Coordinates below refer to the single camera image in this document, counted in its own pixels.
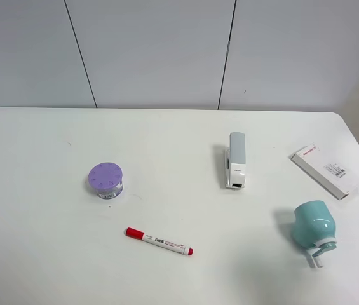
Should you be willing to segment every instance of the blue object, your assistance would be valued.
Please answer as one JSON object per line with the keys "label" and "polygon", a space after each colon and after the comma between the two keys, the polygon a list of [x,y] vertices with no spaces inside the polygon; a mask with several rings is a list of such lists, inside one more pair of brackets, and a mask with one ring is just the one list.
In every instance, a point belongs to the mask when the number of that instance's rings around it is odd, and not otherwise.
{"label": "blue object", "polygon": [[309,201],[295,209],[293,239],[305,249],[319,248],[312,256],[319,256],[336,248],[336,224],[326,204]]}

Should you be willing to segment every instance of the white table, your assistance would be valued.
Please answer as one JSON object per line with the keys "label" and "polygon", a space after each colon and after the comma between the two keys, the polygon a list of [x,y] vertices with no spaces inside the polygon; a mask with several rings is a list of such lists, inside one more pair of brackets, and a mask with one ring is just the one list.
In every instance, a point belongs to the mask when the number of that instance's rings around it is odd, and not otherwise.
{"label": "white table", "polygon": [[[241,191],[223,188],[235,131]],[[0,304],[359,304],[359,190],[337,201],[288,159],[312,142],[359,175],[359,145],[333,113],[0,109]],[[86,185],[105,161],[123,169],[112,200]],[[321,269],[285,234],[309,200],[337,224]]]}

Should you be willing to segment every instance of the white stapler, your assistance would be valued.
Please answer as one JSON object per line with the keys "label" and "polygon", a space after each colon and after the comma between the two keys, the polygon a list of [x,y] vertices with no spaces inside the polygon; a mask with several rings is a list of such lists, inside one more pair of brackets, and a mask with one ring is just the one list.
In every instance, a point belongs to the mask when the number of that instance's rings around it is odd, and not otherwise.
{"label": "white stapler", "polygon": [[224,151],[226,187],[245,187],[245,136],[241,132],[230,133],[230,148]]}

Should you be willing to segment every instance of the red marker cap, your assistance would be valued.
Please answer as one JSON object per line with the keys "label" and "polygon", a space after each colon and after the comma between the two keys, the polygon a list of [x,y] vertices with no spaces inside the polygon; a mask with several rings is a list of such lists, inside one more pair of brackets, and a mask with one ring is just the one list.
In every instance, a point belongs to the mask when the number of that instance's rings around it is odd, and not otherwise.
{"label": "red marker cap", "polygon": [[144,232],[128,227],[126,230],[126,236],[136,238],[138,240],[142,240],[142,237],[144,236]]}

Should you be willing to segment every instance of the purple lid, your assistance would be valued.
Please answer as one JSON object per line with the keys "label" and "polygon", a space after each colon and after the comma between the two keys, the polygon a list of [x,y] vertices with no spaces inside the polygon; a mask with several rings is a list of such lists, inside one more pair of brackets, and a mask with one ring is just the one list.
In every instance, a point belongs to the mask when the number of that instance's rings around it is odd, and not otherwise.
{"label": "purple lid", "polygon": [[120,166],[115,163],[101,163],[93,167],[88,180],[92,188],[99,191],[116,187],[123,179]]}

